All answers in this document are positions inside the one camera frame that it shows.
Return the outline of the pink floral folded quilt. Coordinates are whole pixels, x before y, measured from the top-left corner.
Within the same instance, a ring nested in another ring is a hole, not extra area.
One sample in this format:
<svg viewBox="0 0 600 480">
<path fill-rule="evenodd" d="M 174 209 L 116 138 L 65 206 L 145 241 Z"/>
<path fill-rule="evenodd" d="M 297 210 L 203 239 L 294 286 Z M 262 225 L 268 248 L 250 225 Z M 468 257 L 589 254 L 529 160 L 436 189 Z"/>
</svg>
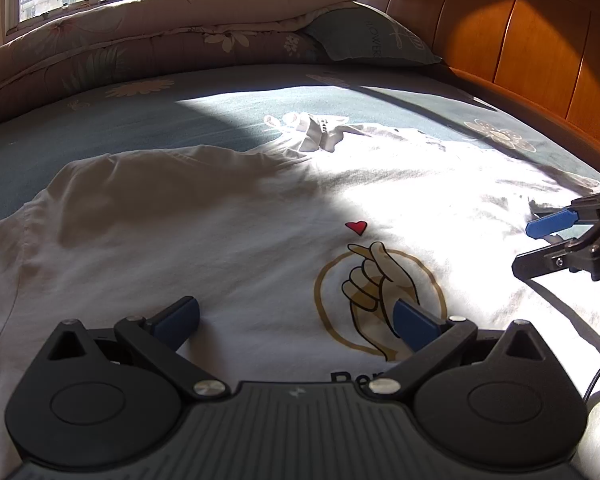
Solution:
<svg viewBox="0 0 600 480">
<path fill-rule="evenodd" d="M 246 64 L 315 63 L 302 30 L 358 0 L 126 0 L 0 47 L 0 123 L 108 84 Z"/>
</svg>

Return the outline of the orange wooden headboard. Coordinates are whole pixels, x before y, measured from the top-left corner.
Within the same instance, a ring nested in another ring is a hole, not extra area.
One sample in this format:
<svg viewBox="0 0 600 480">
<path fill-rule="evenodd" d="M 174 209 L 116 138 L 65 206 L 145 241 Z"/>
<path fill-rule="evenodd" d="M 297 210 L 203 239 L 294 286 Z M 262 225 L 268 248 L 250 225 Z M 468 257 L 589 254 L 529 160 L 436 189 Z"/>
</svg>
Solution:
<svg viewBox="0 0 600 480">
<path fill-rule="evenodd" d="M 600 170 L 600 0 L 364 0 Z"/>
</svg>

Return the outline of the grey-green printed pillow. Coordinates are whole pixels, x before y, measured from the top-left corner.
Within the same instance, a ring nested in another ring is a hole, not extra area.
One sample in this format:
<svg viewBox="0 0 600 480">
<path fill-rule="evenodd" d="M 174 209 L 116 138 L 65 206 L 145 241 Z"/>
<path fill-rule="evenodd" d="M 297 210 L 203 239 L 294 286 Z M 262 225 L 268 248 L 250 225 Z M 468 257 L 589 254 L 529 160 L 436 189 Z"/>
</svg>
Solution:
<svg viewBox="0 0 600 480">
<path fill-rule="evenodd" d="M 417 67 L 441 62 L 414 32 L 366 4 L 328 11 L 303 32 L 335 62 Z"/>
</svg>

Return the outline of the white printed t-shirt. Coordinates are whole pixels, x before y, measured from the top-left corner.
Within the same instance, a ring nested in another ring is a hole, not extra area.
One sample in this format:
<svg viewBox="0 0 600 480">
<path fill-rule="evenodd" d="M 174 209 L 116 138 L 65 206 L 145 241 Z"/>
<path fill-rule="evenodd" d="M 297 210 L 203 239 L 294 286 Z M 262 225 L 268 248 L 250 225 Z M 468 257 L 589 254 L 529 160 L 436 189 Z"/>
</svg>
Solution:
<svg viewBox="0 0 600 480">
<path fill-rule="evenodd" d="M 400 299 L 504 328 L 531 321 L 593 408 L 577 463 L 600 479 L 600 283 L 513 276 L 538 247 L 532 204 L 600 190 L 476 140 L 309 118 L 254 150 L 178 148 L 70 162 L 0 221 L 0 479 L 19 465 L 6 403 L 56 324 L 105 327 L 181 296 L 202 323 L 186 356 L 226 382 L 321 382 L 408 356 Z"/>
</svg>

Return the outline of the teal floral bed sheet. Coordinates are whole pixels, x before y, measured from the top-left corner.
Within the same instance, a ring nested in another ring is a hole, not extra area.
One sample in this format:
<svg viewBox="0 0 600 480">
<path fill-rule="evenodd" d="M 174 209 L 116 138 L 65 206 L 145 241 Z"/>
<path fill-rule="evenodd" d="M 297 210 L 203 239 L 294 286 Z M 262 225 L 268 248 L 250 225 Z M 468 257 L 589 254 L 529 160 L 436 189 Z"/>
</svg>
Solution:
<svg viewBox="0 0 600 480">
<path fill-rule="evenodd" d="M 600 192 L 600 163 L 547 126 L 437 80 L 428 70 L 246 65 L 110 84 L 0 124 L 0 220 L 68 162 L 100 154 L 214 145 L 248 151 L 302 118 L 414 128 L 533 162 L 566 188 Z"/>
</svg>

